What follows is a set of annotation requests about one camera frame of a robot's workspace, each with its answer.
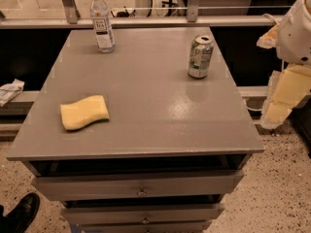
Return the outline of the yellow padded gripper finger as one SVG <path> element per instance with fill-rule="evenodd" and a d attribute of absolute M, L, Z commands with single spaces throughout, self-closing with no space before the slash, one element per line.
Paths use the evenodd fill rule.
<path fill-rule="evenodd" d="M 259 37 L 257 46 L 263 49 L 272 49 L 276 47 L 279 25 L 275 24 L 266 33 Z"/>
<path fill-rule="evenodd" d="M 260 126 L 275 129 L 282 125 L 311 90 L 311 67 L 289 64 L 282 72 L 273 71 L 263 102 Z"/>

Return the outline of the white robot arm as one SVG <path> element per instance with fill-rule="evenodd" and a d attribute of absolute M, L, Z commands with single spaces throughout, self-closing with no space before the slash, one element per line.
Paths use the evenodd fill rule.
<path fill-rule="evenodd" d="M 288 66 L 273 72 L 260 125 L 275 129 L 311 90 L 311 0 L 296 0 L 279 23 L 259 37 L 257 46 L 276 49 Z"/>

